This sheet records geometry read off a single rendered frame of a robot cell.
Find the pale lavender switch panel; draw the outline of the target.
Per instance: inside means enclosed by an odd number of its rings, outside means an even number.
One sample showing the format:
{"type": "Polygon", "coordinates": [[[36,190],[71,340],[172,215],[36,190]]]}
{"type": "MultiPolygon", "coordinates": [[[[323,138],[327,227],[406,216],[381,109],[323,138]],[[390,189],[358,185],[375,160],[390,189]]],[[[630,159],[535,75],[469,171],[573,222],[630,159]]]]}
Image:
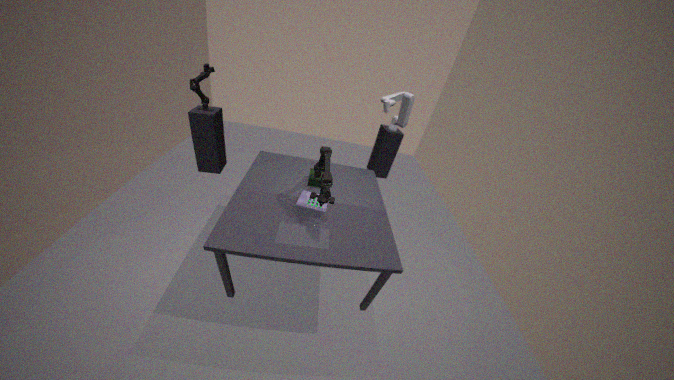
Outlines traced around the pale lavender switch panel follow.
{"type": "Polygon", "coordinates": [[[323,204],[320,207],[320,204],[317,201],[318,198],[315,197],[315,199],[310,199],[310,195],[311,195],[311,192],[303,190],[299,199],[298,199],[298,201],[297,201],[297,203],[295,204],[295,206],[299,206],[299,207],[303,207],[303,208],[307,208],[307,209],[311,209],[311,210],[315,210],[315,211],[325,213],[328,203],[323,204]]]}

